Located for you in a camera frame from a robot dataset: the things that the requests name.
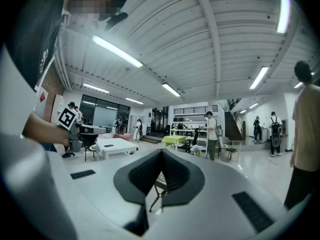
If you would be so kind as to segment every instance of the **black backpack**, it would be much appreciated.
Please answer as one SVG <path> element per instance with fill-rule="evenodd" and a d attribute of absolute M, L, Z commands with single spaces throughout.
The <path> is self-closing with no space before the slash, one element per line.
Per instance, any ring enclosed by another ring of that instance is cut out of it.
<path fill-rule="evenodd" d="M 272 134 L 278 134 L 279 133 L 280 124 L 277 122 L 277 120 L 278 120 L 278 117 L 275 118 L 275 121 L 271 117 L 271 121 L 272 121 L 271 132 L 272 132 Z"/>

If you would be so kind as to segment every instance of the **ceiling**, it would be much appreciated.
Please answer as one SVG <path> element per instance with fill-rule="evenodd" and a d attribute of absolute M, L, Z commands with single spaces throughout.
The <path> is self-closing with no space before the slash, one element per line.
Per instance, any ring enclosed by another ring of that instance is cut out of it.
<path fill-rule="evenodd" d="M 61 32 L 65 69 L 73 88 L 87 83 L 128 105 L 125 98 L 159 107 L 269 95 L 296 83 L 298 60 L 318 70 L 320 59 L 319 42 L 294 5 L 287 33 L 276 32 L 279 6 L 280 0 L 128 0 L 121 10 L 128 18 L 108 32 L 106 22 L 92 31 L 91 21 L 72 16 Z M 93 35 L 143 66 L 92 43 Z M 262 66 L 269 67 L 265 81 L 250 90 Z"/>

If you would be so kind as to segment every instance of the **white table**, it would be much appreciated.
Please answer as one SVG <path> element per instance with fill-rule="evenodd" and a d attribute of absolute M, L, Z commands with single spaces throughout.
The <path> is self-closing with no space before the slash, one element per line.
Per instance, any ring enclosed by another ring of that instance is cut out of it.
<path fill-rule="evenodd" d="M 131 152 L 135 153 L 138 145 L 126 141 L 122 138 L 98 138 L 96 144 L 96 159 L 99 161 L 99 152 L 102 152 L 103 157 L 108 160 L 110 154 Z"/>

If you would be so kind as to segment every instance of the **black t-shirt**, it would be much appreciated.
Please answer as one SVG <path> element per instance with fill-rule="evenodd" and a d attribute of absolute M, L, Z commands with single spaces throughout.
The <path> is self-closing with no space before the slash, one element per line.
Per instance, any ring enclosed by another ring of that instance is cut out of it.
<path fill-rule="evenodd" d="M 28 0 L 6 40 L 12 60 L 31 88 L 52 58 L 63 5 L 64 0 Z"/>

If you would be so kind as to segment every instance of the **black pants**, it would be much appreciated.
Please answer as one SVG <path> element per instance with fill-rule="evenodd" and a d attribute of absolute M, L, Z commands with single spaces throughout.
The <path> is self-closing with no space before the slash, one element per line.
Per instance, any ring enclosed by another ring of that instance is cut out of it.
<path fill-rule="evenodd" d="M 260 127 L 258 127 L 258 128 L 256 129 L 256 131 L 255 131 L 255 136 L 254 136 L 254 140 L 255 140 L 255 141 L 257 140 L 258 134 L 260 134 L 260 141 L 261 141 L 261 139 L 262 139 L 262 132 L 261 132 L 261 128 L 260 128 Z"/>
<path fill-rule="evenodd" d="M 275 147 L 272 144 L 272 137 L 270 136 L 270 146 L 271 146 L 271 154 L 273 155 L 275 153 Z M 280 145 L 278 147 L 276 147 L 276 151 L 278 152 L 278 154 L 280 153 Z"/>
<path fill-rule="evenodd" d="M 303 201 L 315 189 L 319 177 L 320 170 L 306 171 L 294 167 L 284 205 L 290 210 Z"/>

